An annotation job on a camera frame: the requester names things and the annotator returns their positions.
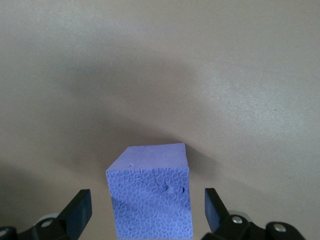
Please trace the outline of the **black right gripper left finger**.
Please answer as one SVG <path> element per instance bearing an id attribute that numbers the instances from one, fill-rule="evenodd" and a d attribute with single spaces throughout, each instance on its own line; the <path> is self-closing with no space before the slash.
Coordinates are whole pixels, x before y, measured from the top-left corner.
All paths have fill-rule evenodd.
<path id="1" fill-rule="evenodd" d="M 2 240 L 77 240 L 92 216 L 89 189 L 81 189 L 57 217 L 38 221 L 26 231 L 18 233 L 13 226 L 2 226 Z"/>

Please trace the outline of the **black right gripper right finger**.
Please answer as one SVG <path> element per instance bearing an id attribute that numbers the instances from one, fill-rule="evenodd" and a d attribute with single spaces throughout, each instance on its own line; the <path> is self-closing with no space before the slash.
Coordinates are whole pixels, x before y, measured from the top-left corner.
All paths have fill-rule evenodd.
<path id="1" fill-rule="evenodd" d="M 272 221 L 261 228 L 239 214 L 231 214 L 214 188 L 204 191 L 204 212 L 210 232 L 204 240 L 304 240 L 292 225 Z"/>

